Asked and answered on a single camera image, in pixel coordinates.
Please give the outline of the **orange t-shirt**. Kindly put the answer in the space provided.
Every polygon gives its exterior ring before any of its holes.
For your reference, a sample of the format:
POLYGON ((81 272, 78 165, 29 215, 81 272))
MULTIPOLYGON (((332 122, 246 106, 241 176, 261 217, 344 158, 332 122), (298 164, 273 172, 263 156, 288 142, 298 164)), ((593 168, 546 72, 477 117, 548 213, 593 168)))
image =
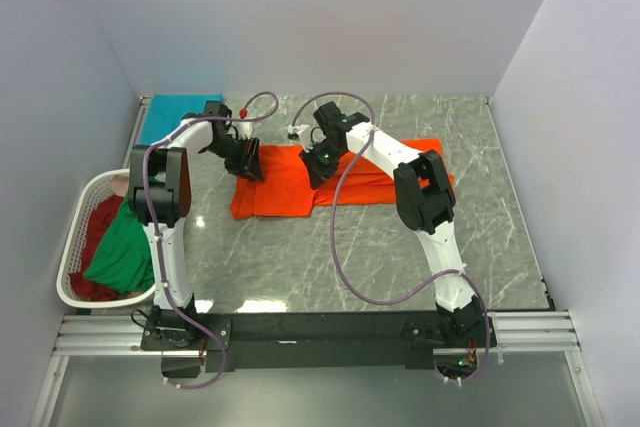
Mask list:
MULTIPOLYGON (((300 147, 264 145, 260 161, 265 180, 236 180, 230 204, 234 219, 250 217, 308 217, 315 207, 331 206, 340 176, 355 157, 347 153, 339 161, 336 174, 314 190, 300 159, 300 147)), ((393 180, 370 161, 361 158, 346 178, 338 199, 340 205, 393 204, 393 180)))

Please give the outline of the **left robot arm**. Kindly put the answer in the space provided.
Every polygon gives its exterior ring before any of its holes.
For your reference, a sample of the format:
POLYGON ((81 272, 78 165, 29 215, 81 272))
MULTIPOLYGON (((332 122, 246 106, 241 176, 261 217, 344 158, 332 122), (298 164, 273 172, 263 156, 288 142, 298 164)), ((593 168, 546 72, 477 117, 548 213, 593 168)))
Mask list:
POLYGON ((251 118, 249 109, 245 104, 234 113, 221 101, 207 100, 203 112, 186 114, 166 136, 131 151, 126 200, 146 235, 154 275, 153 307, 145 329, 164 333, 179 349, 193 346, 200 335, 184 249, 192 204, 189 161, 212 153, 229 174, 264 181, 253 126, 272 113, 251 118))

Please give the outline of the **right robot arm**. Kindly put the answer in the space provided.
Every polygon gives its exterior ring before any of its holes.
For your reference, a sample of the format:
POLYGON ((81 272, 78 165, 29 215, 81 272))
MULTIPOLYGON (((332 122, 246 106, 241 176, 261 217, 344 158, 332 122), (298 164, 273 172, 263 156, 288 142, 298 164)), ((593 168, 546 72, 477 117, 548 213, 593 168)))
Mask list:
POLYGON ((332 201, 330 246, 336 271, 344 285, 359 299, 373 305, 391 306, 405 302, 432 284, 436 294, 440 337, 460 346, 487 323, 484 303, 478 289, 465 272, 466 264, 455 236, 456 198, 449 174, 435 150, 421 152, 384 133, 371 116, 360 112, 344 114, 333 102, 314 112, 315 126, 288 126, 288 137, 302 145, 303 161, 313 189, 328 182, 340 160, 348 153, 354 158, 341 174, 332 201), (337 203, 346 178, 355 164, 365 159, 392 181, 396 211, 402 223, 414 232, 426 256, 431 276, 409 293, 389 300, 374 300, 349 282, 336 250, 335 221, 337 203))

